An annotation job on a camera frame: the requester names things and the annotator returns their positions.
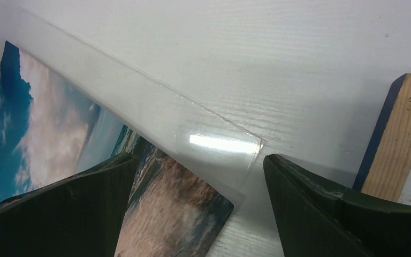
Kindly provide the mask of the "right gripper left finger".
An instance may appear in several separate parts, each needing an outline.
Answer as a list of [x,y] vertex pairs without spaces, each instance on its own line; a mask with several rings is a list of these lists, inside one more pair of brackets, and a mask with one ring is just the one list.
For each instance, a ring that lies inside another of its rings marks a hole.
[[0,202],[0,256],[113,256],[138,161],[123,153]]

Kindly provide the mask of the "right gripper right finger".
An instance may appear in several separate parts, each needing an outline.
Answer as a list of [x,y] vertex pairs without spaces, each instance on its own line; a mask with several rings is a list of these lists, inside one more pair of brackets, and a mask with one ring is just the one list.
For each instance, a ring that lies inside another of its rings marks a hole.
[[411,256],[411,206],[370,196],[278,154],[263,171],[285,256]]

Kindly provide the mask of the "beach landscape photo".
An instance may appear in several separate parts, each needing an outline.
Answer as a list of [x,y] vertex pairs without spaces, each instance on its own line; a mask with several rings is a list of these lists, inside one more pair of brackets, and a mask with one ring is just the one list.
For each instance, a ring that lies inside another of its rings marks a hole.
[[138,168],[113,256],[206,256],[233,204],[67,80],[5,44],[0,202],[123,153]]

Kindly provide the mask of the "clear acrylic sheet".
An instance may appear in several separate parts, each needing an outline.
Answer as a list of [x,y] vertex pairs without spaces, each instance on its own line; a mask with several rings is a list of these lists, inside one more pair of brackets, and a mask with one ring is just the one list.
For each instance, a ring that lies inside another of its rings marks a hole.
[[24,8],[6,37],[242,207],[260,137]]

